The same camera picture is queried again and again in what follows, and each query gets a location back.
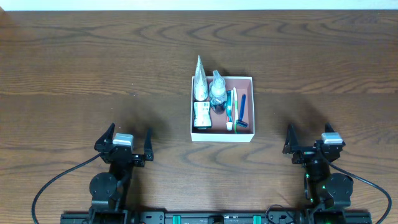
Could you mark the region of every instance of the white background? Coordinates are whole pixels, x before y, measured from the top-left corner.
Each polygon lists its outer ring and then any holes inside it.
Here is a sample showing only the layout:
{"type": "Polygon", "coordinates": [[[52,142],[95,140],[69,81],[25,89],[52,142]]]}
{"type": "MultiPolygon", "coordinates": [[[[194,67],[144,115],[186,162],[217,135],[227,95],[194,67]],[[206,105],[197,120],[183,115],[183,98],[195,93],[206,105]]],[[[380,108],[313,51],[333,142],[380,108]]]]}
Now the white background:
{"type": "Polygon", "coordinates": [[[5,11],[398,9],[398,0],[0,0],[5,11]]]}

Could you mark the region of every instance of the cable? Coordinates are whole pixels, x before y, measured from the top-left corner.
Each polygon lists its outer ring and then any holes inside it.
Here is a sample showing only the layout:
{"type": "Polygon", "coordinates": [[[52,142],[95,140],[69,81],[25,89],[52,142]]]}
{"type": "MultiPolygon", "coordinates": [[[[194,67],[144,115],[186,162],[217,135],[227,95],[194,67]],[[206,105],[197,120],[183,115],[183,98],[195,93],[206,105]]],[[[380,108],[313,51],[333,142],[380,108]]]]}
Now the cable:
{"type": "Polygon", "coordinates": [[[350,172],[347,172],[347,171],[345,171],[345,170],[343,170],[343,169],[341,169],[341,168],[339,168],[339,167],[333,165],[331,162],[329,162],[329,160],[326,159],[325,155],[323,155],[322,149],[320,149],[320,150],[321,150],[321,153],[320,153],[320,154],[321,154],[322,158],[329,164],[329,166],[331,166],[331,167],[334,168],[335,170],[340,171],[340,172],[342,172],[342,173],[344,173],[344,174],[346,174],[346,175],[348,175],[348,176],[350,176],[350,177],[352,177],[352,178],[355,178],[355,179],[357,179],[357,180],[360,180],[360,181],[364,182],[365,184],[369,184],[370,186],[374,187],[375,189],[380,190],[380,191],[387,197],[387,199],[388,199],[388,206],[387,206],[387,209],[386,209],[386,211],[384,212],[383,216],[379,219],[379,221],[376,222],[376,224],[382,223],[382,222],[384,221],[384,219],[386,219],[386,217],[388,216],[388,213],[390,212],[391,207],[392,207],[392,200],[391,200],[391,197],[390,197],[390,195],[388,194],[388,192],[387,192],[386,190],[384,190],[383,188],[381,188],[380,186],[378,186],[378,185],[376,185],[376,184],[374,184],[374,183],[372,183],[372,182],[370,182],[370,181],[368,181],[368,180],[366,180],[366,179],[364,179],[364,178],[362,178],[362,177],[358,177],[358,176],[355,175],[355,174],[352,174],[352,173],[350,173],[350,172]]]}
{"type": "Polygon", "coordinates": [[[62,177],[63,175],[74,171],[75,169],[81,168],[82,166],[89,164],[91,162],[93,162],[96,158],[98,158],[101,155],[101,153],[99,153],[98,155],[96,155],[95,157],[92,157],[91,159],[87,160],[86,162],[83,162],[75,167],[72,167],[64,172],[62,172],[61,174],[57,175],[56,177],[54,177],[53,179],[51,179],[50,181],[48,181],[37,193],[35,199],[33,199],[33,203],[32,203],[32,218],[33,218],[33,222],[35,224],[39,224],[39,221],[37,221],[37,217],[36,217],[36,212],[35,212],[35,207],[36,207],[36,203],[37,203],[37,199],[39,199],[39,196],[43,193],[43,191],[50,185],[52,184],[52,182],[56,181],[58,178],[62,177]]]}
{"type": "Polygon", "coordinates": [[[293,220],[292,222],[289,222],[289,223],[287,223],[287,224],[292,224],[292,223],[294,223],[294,218],[293,218],[293,216],[292,216],[291,214],[289,214],[289,212],[287,212],[287,209],[286,209],[285,207],[283,207],[283,206],[281,206],[281,205],[278,205],[278,204],[274,204],[274,205],[271,205],[271,206],[267,209],[267,211],[266,211],[266,218],[268,219],[268,221],[269,221],[271,224],[275,224],[275,223],[269,219],[269,217],[268,217],[268,212],[269,212],[269,210],[270,210],[272,207],[275,207],[275,206],[279,206],[279,207],[281,207],[282,209],[284,209],[284,211],[286,212],[286,214],[293,220]]]}

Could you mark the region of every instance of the black cable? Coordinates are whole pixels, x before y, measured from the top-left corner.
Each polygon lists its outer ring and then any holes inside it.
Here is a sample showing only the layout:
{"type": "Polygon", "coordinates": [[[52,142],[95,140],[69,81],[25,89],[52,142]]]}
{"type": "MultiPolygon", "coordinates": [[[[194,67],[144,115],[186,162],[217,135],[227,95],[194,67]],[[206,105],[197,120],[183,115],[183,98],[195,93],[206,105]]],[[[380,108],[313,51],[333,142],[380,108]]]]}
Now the black cable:
{"type": "Polygon", "coordinates": [[[320,154],[321,154],[322,158],[329,164],[329,166],[331,166],[331,167],[334,168],[335,170],[340,171],[340,172],[342,172],[342,173],[344,173],[344,174],[346,174],[346,175],[348,175],[348,176],[350,176],[350,177],[352,177],[352,178],[355,178],[355,179],[357,179],[357,180],[360,180],[360,181],[364,182],[365,184],[369,184],[370,186],[374,187],[375,189],[380,190],[380,191],[387,197],[387,199],[388,199],[388,206],[387,206],[387,209],[386,209],[386,211],[384,212],[383,216],[379,219],[379,221],[376,222],[376,224],[382,223],[382,222],[384,221],[384,219],[386,219],[386,217],[388,216],[388,213],[390,212],[391,207],[392,207],[392,200],[391,200],[391,197],[390,197],[390,195],[388,194],[388,192],[387,192],[386,190],[384,190],[383,188],[381,188],[380,186],[378,186],[378,185],[376,185],[376,184],[374,184],[374,183],[372,183],[372,182],[370,182],[370,181],[368,181],[368,180],[366,180],[366,179],[364,179],[364,178],[362,178],[362,177],[358,177],[358,176],[355,175],[355,174],[352,174],[352,173],[350,173],[350,172],[347,172],[347,171],[345,171],[345,170],[343,170],[343,169],[341,169],[341,168],[339,168],[339,167],[333,165],[331,162],[329,162],[329,160],[326,159],[325,155],[323,155],[322,149],[321,149],[321,153],[320,153],[320,154]]]}
{"type": "Polygon", "coordinates": [[[267,209],[267,211],[266,211],[266,218],[268,219],[268,222],[270,222],[271,224],[275,224],[275,223],[274,223],[273,221],[271,221],[271,219],[269,219],[269,217],[268,217],[269,210],[270,210],[272,207],[275,207],[275,206],[279,206],[279,207],[281,207],[282,209],[284,209],[284,211],[286,212],[286,214],[293,220],[292,222],[289,222],[289,223],[287,223],[287,224],[294,223],[294,218],[293,218],[293,216],[292,216],[291,214],[289,214],[289,212],[287,211],[287,209],[286,209],[285,207],[283,207],[283,206],[281,206],[281,205],[278,205],[278,204],[274,204],[274,205],[271,205],[270,207],[268,207],[268,209],[267,209]]]}
{"type": "Polygon", "coordinates": [[[43,193],[43,191],[50,185],[52,184],[52,182],[56,181],[58,178],[62,177],[63,175],[74,171],[75,169],[81,168],[82,166],[89,164],[91,162],[93,162],[96,158],[98,158],[101,155],[101,153],[99,153],[98,155],[96,155],[95,157],[92,157],[91,159],[87,160],[84,163],[81,163],[75,167],[72,167],[64,172],[62,172],[61,174],[57,175],[56,177],[54,177],[53,179],[51,179],[50,181],[48,181],[37,193],[35,199],[33,199],[33,203],[32,203],[32,218],[33,218],[33,222],[35,224],[39,224],[39,221],[37,221],[37,217],[36,217],[36,212],[35,212],[35,207],[36,207],[36,203],[37,203],[37,199],[39,199],[39,196],[43,193]]]}

